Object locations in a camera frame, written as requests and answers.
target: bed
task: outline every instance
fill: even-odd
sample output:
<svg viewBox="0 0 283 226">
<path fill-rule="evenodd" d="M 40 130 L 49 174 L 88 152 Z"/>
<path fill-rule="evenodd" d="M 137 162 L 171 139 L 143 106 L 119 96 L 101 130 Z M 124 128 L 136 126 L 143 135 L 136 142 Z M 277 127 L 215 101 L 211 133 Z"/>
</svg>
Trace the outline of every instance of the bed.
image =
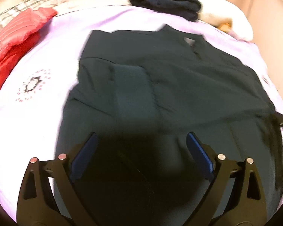
<svg viewBox="0 0 283 226">
<path fill-rule="evenodd" d="M 40 30 L 41 40 L 19 61 L 0 90 L 0 144 L 2 137 L 11 144 L 8 149 L 0 145 L 0 204 L 14 221 L 17 196 L 29 159 L 54 158 L 63 105 L 77 84 L 78 58 L 93 29 L 157 31 L 168 24 L 180 31 L 203 34 L 210 44 L 251 67 L 277 111 L 283 114 L 283 0 L 229 0 L 247 15 L 254 31 L 254 43 L 236 40 L 202 21 L 192 24 L 177 16 L 119 4 L 115 0 L 90 2 L 88 6 L 86 2 L 91 0 L 38 1 L 28 2 L 28 7 L 31 4 L 34 9 L 53 7 L 59 13 Z M 266 6 L 269 9 L 274 6 L 279 16 L 274 18 L 269 9 L 262 9 Z M 258 15 L 259 9 L 265 16 Z M 1 17 L 6 24 L 9 19 L 5 15 Z M 36 74 L 42 74 L 46 81 L 33 95 L 26 95 L 22 87 Z M 17 161 L 17 166 L 12 165 L 13 161 Z"/>
</svg>

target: metal bolt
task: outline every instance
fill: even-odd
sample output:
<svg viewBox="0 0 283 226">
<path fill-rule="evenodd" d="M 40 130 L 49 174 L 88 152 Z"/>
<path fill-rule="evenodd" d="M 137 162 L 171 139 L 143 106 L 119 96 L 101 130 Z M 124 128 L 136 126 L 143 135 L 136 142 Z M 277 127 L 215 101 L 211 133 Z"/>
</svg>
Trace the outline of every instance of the metal bolt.
<svg viewBox="0 0 283 226">
<path fill-rule="evenodd" d="M 67 155 L 64 154 L 64 153 L 63 154 L 59 154 L 59 156 L 58 156 L 59 160 L 65 160 L 66 157 L 67 157 Z"/>
<path fill-rule="evenodd" d="M 221 161 L 224 161 L 226 159 L 226 156 L 224 154 L 217 155 L 218 159 Z"/>
<path fill-rule="evenodd" d="M 253 164 L 254 163 L 254 160 L 252 158 L 247 158 L 246 161 L 249 163 L 249 164 Z"/>
<path fill-rule="evenodd" d="M 32 164 L 33 164 L 33 163 L 36 163 L 36 162 L 37 162 L 37 160 L 38 160 L 38 159 L 37 159 L 36 157 L 31 158 L 31 159 L 30 159 L 30 163 L 32 163 Z"/>
</svg>

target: plaid blanket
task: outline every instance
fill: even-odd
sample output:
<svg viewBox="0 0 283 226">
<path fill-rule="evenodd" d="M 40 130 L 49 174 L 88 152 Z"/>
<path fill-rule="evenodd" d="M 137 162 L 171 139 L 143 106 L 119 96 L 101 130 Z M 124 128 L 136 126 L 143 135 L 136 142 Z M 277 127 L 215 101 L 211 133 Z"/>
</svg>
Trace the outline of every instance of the plaid blanket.
<svg viewBox="0 0 283 226">
<path fill-rule="evenodd" d="M 0 31 L 20 12 L 24 11 L 27 8 L 38 8 L 42 3 L 46 1 L 48 0 L 25 0 L 17 6 L 5 10 L 0 14 Z"/>
</svg>

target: red puffer jacket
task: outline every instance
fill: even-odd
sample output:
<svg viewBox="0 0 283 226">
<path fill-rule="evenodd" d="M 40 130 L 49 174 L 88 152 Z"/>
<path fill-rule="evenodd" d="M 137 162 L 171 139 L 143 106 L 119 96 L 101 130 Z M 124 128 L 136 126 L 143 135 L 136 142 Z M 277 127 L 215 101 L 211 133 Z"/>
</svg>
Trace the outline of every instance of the red puffer jacket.
<svg viewBox="0 0 283 226">
<path fill-rule="evenodd" d="M 57 12 L 26 9 L 0 31 L 0 89 L 18 61 L 40 39 L 40 30 Z"/>
</svg>

